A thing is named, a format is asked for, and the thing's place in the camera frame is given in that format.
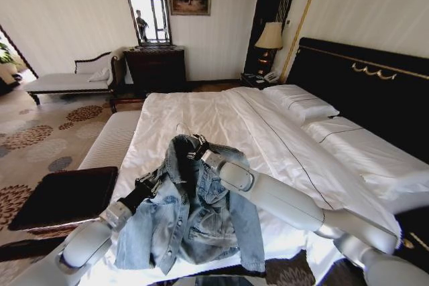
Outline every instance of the potted plant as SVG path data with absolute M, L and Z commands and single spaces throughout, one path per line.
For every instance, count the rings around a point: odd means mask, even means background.
M 17 73 L 16 63 L 9 48 L 2 42 L 0 42 L 0 69 L 4 71 L 2 74 L 8 72 L 16 81 L 22 79 L 22 76 Z

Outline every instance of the patterned carpet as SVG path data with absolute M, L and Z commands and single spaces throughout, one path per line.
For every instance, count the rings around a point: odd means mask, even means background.
M 209 88 L 222 89 L 226 89 L 225 84 Z M 46 174 L 77 169 L 111 116 L 108 99 L 104 94 L 40 95 L 41 105 L 36 106 L 21 87 L 0 96 L 0 245 L 40 238 L 26 232 L 11 232 L 7 225 Z M 117 108 L 118 111 L 136 110 L 141 108 L 141 104 L 120 104 Z M 8 284 L 38 259 L 0 263 L 0 285 Z M 304 251 L 290 261 L 267 261 L 266 269 L 265 279 L 261 279 L 261 283 L 252 281 L 254 285 L 314 284 Z M 338 286 L 364 284 L 360 272 L 345 261 L 338 262 L 321 283 Z

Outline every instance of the wooden dresser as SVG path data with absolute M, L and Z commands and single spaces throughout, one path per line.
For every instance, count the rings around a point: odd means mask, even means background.
M 186 70 L 182 46 L 145 46 L 124 52 L 136 95 L 182 92 Z

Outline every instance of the person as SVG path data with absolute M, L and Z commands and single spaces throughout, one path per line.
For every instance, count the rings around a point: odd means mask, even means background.
M 141 11 L 137 10 L 137 27 L 139 29 L 139 34 L 140 34 L 140 38 L 143 39 L 145 42 L 147 42 L 147 37 L 146 37 L 146 27 L 149 27 L 149 25 L 147 24 L 147 22 L 141 18 Z

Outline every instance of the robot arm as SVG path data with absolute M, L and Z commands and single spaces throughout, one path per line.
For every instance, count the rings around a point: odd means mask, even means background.
M 390 256 L 397 238 L 390 231 L 348 210 L 319 208 L 310 196 L 282 182 L 231 163 L 209 149 L 191 153 L 219 175 L 221 183 L 297 229 L 334 240 L 352 263 L 364 270 L 369 285 L 429 285 L 429 275 Z M 11 286 L 76 285 L 108 251 L 112 231 L 120 231 L 146 198 L 153 198 L 160 182 L 145 180 L 127 197 L 111 204 L 99 222 L 79 226 L 48 256 L 33 264 Z
M 397 237 L 377 223 L 345 209 L 319 208 L 301 191 L 208 149 L 201 160 L 219 175 L 226 189 L 297 229 L 333 239 L 337 249 L 364 270 L 368 285 L 429 285 L 429 275 L 423 270 L 390 255 Z

